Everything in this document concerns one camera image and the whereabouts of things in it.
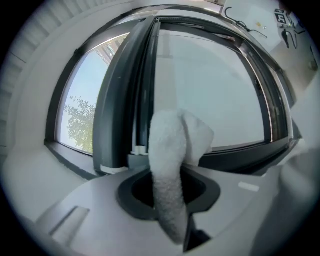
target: tree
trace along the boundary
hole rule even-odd
[[[77,102],[78,107],[70,105],[64,106],[64,111],[71,117],[68,121],[68,134],[70,139],[75,140],[75,144],[83,151],[93,152],[93,128],[96,106],[88,101],[71,96],[73,102]]]

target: white wall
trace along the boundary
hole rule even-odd
[[[258,97],[236,53],[205,38],[161,30],[154,110],[176,108],[211,127],[212,147],[264,140]]]
[[[108,21],[135,8],[156,4],[212,6],[194,0],[63,2],[47,1],[35,13],[12,44],[14,55],[8,54],[1,70],[0,136],[6,138],[0,141],[1,165],[7,156],[2,175],[20,213],[33,221],[85,182],[70,174],[44,147],[51,97],[75,49]]]
[[[65,20],[41,41],[15,84],[7,122],[8,157],[2,175],[17,210],[33,221],[85,182],[44,146],[57,81],[76,48],[108,21],[131,9],[130,1],[109,1]]]
[[[275,9],[279,8],[277,0],[227,0],[223,8],[223,16],[228,7],[232,7],[227,10],[229,17],[242,21],[249,29],[257,30],[267,36],[265,38],[256,32],[250,33],[268,52],[281,42],[278,23],[274,15]]]
[[[292,118],[299,127],[309,148],[320,147],[320,52],[311,42],[318,71],[311,83],[291,109]]]

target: window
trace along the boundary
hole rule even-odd
[[[160,30],[154,112],[185,109],[215,133],[213,148],[265,140],[255,85],[238,53],[186,32]]]
[[[49,108],[51,152],[85,179],[148,165],[151,119],[166,109],[186,109],[214,131],[201,167],[252,173],[288,152],[281,85],[266,65],[277,64],[231,24],[215,22],[218,14],[163,9],[114,21],[75,52]]]
[[[86,53],[67,82],[60,105],[57,140],[73,149],[93,153],[97,100],[108,67],[128,33],[112,38]]]

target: black cable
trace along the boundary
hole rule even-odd
[[[288,35],[287,33],[289,33],[289,35],[291,36],[291,39],[292,39],[292,43],[293,43],[293,46],[295,49],[298,48],[298,39],[297,39],[297,34],[294,34],[295,36],[295,41],[294,41],[294,37],[292,36],[291,32],[287,31],[286,29],[284,29],[282,32],[281,32],[281,35],[282,35],[282,38],[284,39],[284,42],[286,44],[286,47],[289,49],[289,41],[288,41]]]
[[[224,15],[225,15],[228,19],[234,21],[235,24],[236,24],[238,27],[243,28],[245,31],[247,31],[247,32],[249,32],[249,33],[252,32],[252,31],[258,32],[259,34],[261,34],[261,35],[264,36],[265,38],[268,38],[266,35],[262,34],[261,32],[255,30],[255,29],[249,29],[249,28],[247,27],[247,25],[246,25],[243,21],[241,21],[241,20],[235,20],[235,19],[229,17],[229,16],[227,15],[227,10],[228,10],[228,9],[231,9],[231,8],[232,8],[232,7],[228,7],[228,8],[226,8],[226,9],[224,10]]]
[[[291,36],[291,39],[292,39],[292,43],[293,43],[294,48],[297,49],[297,48],[298,48],[297,34],[294,34],[294,35],[295,35],[295,41],[294,41],[294,38],[293,38],[291,32],[288,31],[288,33],[289,33],[290,36]]]

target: white surface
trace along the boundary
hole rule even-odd
[[[212,147],[264,140],[260,104],[236,53],[207,39],[161,30],[154,111],[181,108],[215,133]]]
[[[268,52],[281,42],[278,23],[274,15],[275,9],[279,8],[277,0],[227,0],[223,8],[223,16],[225,16],[225,9],[228,7],[232,7],[226,12],[230,18],[242,21],[249,29],[257,30],[267,36],[265,38],[257,32],[250,32],[250,35]]]
[[[308,146],[306,144],[306,141],[304,139],[299,139],[299,142],[295,145],[295,147],[292,149],[292,151],[281,160],[280,163],[278,163],[278,166],[283,166],[286,162],[288,162],[289,159],[300,155],[304,152],[308,151]]]
[[[11,151],[4,163],[3,186],[16,211],[35,222],[50,206],[85,182],[45,145]]]
[[[291,109],[293,120],[310,148],[320,147],[320,72]]]
[[[69,246],[81,224],[84,222],[85,218],[89,213],[89,209],[83,207],[75,208],[72,213],[67,216],[59,228],[53,233],[52,238],[64,245]]]
[[[14,206],[32,221],[85,182],[44,146],[57,81],[75,49],[108,21],[131,9],[131,2],[117,0],[70,19],[41,43],[17,80],[10,102],[8,157],[2,173]]]

